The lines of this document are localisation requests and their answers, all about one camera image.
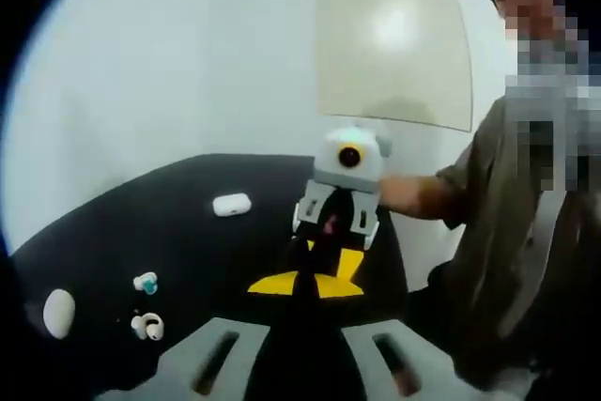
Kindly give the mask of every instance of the black surface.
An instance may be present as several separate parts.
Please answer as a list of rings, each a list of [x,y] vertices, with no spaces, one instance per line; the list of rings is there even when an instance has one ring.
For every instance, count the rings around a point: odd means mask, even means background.
[[[96,392],[139,384],[166,349],[212,317],[279,321],[294,309],[292,298],[254,297],[246,290],[289,264],[292,213],[312,161],[200,156],[117,187],[49,225],[13,256],[26,300],[41,306],[55,288],[73,295],[75,320],[58,346],[69,360],[85,362],[81,377]],[[214,216],[216,196],[240,192],[253,202],[249,213]],[[400,315],[407,293],[403,265],[389,215],[380,214],[380,221],[357,274],[366,295],[319,304],[331,324]],[[133,277],[149,270],[159,276],[151,297],[132,287]],[[162,317],[160,342],[135,338],[134,309]]]

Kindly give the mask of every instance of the robot camera eye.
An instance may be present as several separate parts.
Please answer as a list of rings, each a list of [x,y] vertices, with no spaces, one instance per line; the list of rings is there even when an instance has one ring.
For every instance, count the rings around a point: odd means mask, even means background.
[[[338,153],[338,161],[345,168],[355,168],[361,163],[361,153],[355,147],[343,147]]]

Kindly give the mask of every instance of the white wall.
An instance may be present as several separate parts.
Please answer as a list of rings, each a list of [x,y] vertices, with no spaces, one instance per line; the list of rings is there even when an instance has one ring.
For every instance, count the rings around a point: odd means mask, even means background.
[[[459,0],[474,124],[502,94],[505,47],[488,0]],[[11,249],[114,186],[206,152],[311,154],[340,119],[316,113],[315,0],[62,0],[13,86],[3,222]],[[431,174],[470,134],[390,123],[391,169]],[[410,286],[457,233],[394,218]]]

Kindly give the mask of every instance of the earbud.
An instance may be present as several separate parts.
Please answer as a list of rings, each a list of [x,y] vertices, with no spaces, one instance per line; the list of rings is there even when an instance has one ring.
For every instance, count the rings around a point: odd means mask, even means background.
[[[133,287],[138,291],[144,291],[147,295],[154,295],[159,286],[157,285],[157,274],[149,271],[133,279]]]
[[[158,341],[162,339],[164,333],[164,323],[161,317],[152,313],[132,318],[131,328],[140,340],[148,337],[150,340]]]

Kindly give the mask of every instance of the shirt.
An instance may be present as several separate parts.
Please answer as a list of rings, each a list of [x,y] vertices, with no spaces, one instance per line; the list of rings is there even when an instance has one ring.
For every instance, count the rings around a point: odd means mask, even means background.
[[[541,274],[532,302],[566,285],[580,218],[595,224],[598,210],[595,195],[565,193],[553,219],[548,259],[543,268],[525,268],[525,257],[537,239],[532,226],[548,188],[541,180],[547,178],[549,164],[545,152],[521,142],[519,137],[526,134],[508,132],[505,106],[505,98],[496,100],[457,162],[437,173],[456,194],[456,208],[443,221],[452,229],[466,225],[441,276],[450,352],[459,376],[481,387],[514,358],[507,344],[516,324],[510,321],[505,330],[502,325],[520,296],[525,275]]]

